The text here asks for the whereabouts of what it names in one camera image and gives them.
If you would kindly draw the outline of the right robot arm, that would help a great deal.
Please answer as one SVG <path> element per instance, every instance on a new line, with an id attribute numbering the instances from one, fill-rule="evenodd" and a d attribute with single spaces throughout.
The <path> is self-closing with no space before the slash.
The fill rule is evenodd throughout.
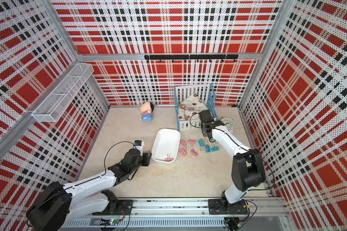
<path id="1" fill-rule="evenodd" d="M 215 120 L 209 110 L 199 113 L 200 128 L 205 137 L 214 139 L 232 158 L 232 185 L 225 190 L 225 201 L 238 203 L 254 188 L 266 181 L 264 162 L 258 149 L 240 142 L 220 120 Z"/>

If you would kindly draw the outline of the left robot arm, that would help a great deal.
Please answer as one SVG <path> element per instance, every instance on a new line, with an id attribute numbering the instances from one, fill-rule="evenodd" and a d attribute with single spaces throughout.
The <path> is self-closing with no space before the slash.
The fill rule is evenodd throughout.
<path id="1" fill-rule="evenodd" d="M 27 210 L 27 225 L 36 231 L 57 231 L 76 218 L 116 211 L 118 199 L 110 189 L 132 180 L 140 167 L 150 165 L 151 156 L 133 148 L 120 162 L 95 176 L 79 182 L 49 184 Z"/>

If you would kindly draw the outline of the white plastic storage box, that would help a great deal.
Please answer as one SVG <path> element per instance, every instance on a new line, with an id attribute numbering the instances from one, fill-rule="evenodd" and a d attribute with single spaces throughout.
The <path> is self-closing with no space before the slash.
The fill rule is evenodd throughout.
<path id="1" fill-rule="evenodd" d="M 152 159 L 160 164 L 173 164 L 177 158 L 181 134 L 173 129 L 161 129 L 158 131 L 152 147 Z M 170 154 L 174 158 L 171 162 L 164 159 Z"/>

